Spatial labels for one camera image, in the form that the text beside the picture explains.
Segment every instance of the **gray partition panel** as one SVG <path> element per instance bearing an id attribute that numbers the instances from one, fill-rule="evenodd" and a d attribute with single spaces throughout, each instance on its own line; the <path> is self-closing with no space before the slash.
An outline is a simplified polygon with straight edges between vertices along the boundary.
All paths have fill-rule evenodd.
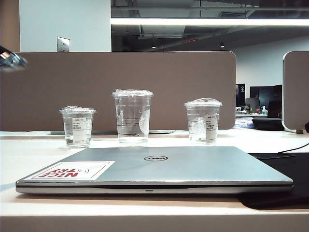
<path id="1" fill-rule="evenodd" d="M 63 130 L 58 110 L 97 109 L 93 130 L 116 130 L 116 89 L 154 93 L 150 129 L 186 129 L 184 102 L 223 103 L 220 129 L 235 123 L 236 57 L 232 52 L 20 53 L 24 71 L 1 73 L 1 130 Z"/>
<path id="2" fill-rule="evenodd" d="M 292 51 L 283 58 L 282 123 L 304 130 L 309 122 L 309 51 Z"/>

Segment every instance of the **laptop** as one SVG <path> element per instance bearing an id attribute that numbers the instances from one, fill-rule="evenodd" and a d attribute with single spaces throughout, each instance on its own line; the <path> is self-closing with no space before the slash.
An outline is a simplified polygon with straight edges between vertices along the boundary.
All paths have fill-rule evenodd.
<path id="1" fill-rule="evenodd" d="M 16 182 L 33 194 L 238 194 L 293 181 L 236 147 L 87 148 Z"/>

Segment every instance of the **fluorescent light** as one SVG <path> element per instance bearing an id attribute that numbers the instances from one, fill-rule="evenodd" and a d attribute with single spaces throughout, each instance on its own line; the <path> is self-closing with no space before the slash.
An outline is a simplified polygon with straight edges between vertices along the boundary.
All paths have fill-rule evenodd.
<path id="1" fill-rule="evenodd" d="M 309 26 L 309 19 L 111 18 L 112 25 Z"/>

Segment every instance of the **black desk mat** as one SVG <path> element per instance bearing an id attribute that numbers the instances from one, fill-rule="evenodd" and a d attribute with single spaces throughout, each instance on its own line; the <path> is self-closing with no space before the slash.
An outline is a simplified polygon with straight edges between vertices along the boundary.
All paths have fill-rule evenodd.
<path id="1" fill-rule="evenodd" d="M 279 172 L 293 179 L 294 188 L 289 192 L 245 193 L 238 199 L 247 207 L 265 208 L 302 208 L 309 206 L 309 153 L 288 153 L 295 157 L 261 160 Z M 255 157 L 275 157 L 276 153 L 250 153 Z"/>

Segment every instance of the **white desk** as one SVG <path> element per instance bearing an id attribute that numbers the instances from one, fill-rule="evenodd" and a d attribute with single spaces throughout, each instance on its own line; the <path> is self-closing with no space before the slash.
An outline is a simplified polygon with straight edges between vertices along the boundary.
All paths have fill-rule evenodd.
<path id="1" fill-rule="evenodd" d="M 1 138 L 1 231 L 280 231 L 308 232 L 309 209 L 254 210 L 223 196 L 38 196 L 15 191 L 16 180 L 81 149 L 64 136 Z M 218 146 L 278 152 L 308 143 L 309 134 L 221 130 Z M 187 132 L 151 135 L 148 146 L 189 146 Z M 116 136 L 93 136 L 91 147 L 118 146 Z M 304 147 L 298 152 L 309 152 Z"/>
<path id="2" fill-rule="evenodd" d="M 262 118 L 262 117 L 267 117 L 267 115 L 263 115 L 263 114 L 239 114 L 239 113 L 236 113 L 236 118 L 239 118 L 239 117 L 259 117 L 259 118 Z"/>

